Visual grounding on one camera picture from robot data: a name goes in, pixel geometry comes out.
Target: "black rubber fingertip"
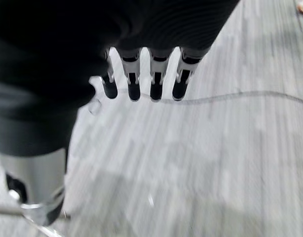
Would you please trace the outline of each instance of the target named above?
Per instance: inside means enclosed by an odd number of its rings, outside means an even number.
[[[162,97],[162,85],[155,83],[151,84],[151,100],[157,101]]]
[[[141,97],[140,85],[135,83],[128,85],[128,95],[132,101],[138,101]]]
[[[103,89],[106,96],[110,99],[114,99],[117,97],[117,87],[115,81],[113,82],[105,82],[103,84]]]
[[[185,84],[183,82],[177,83],[177,81],[175,81],[175,85],[174,85],[173,90],[172,90],[172,98],[175,101],[182,100],[183,97],[186,94],[187,86],[188,86],[188,84]]]

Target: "robotic hand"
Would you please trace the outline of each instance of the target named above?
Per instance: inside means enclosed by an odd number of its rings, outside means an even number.
[[[0,0],[1,163],[25,217],[47,226],[59,216],[77,110],[95,94],[89,77],[102,76],[106,95],[117,96],[109,48],[121,56],[132,101],[140,98],[140,50],[149,48],[157,101],[179,46],[179,101],[238,1]]]

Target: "floor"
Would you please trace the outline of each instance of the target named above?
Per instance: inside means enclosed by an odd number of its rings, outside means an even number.
[[[97,100],[80,110],[66,178],[72,220],[54,228],[66,237],[303,237],[303,15],[295,4],[241,1],[180,103],[171,99],[178,49],[159,103],[148,96],[147,50],[137,103],[112,50],[119,96],[109,100],[91,79]],[[15,205],[1,168],[0,205]],[[0,237],[19,236],[44,235],[0,216]]]

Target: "cable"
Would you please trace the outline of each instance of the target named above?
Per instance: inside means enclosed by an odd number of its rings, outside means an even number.
[[[118,90],[119,93],[125,94],[127,93],[127,89],[120,89]],[[97,94],[99,98],[102,98],[102,95],[104,95],[104,92],[100,92]],[[148,94],[141,93],[142,97],[149,98],[150,96]],[[182,100],[182,101],[174,101],[172,99],[161,99],[158,103],[162,104],[175,104],[175,105],[201,105],[201,104],[207,104],[212,102],[219,102],[219,101],[227,101],[242,97],[261,97],[261,96],[271,96],[271,97],[279,97],[283,99],[287,99],[290,101],[294,101],[300,104],[303,104],[303,99],[289,95],[286,93],[271,91],[271,90],[253,90],[253,91],[243,91],[238,93],[230,93],[230,94],[224,94],[224,95],[216,95],[211,97],[205,97],[205,98],[198,98],[198,99],[191,99],[191,100]]]

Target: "metal rod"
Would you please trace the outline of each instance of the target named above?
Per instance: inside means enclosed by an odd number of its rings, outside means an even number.
[[[35,224],[33,221],[25,218],[27,222],[32,225],[34,228],[38,229],[41,231],[43,234],[45,234],[48,237],[64,237],[61,233],[59,233],[57,230],[51,228],[51,227],[46,227],[46,226],[39,226]]]
[[[21,210],[16,207],[9,206],[0,206],[0,215],[8,215],[8,216],[22,216]],[[71,220],[71,215],[63,212],[59,215],[59,219]]]

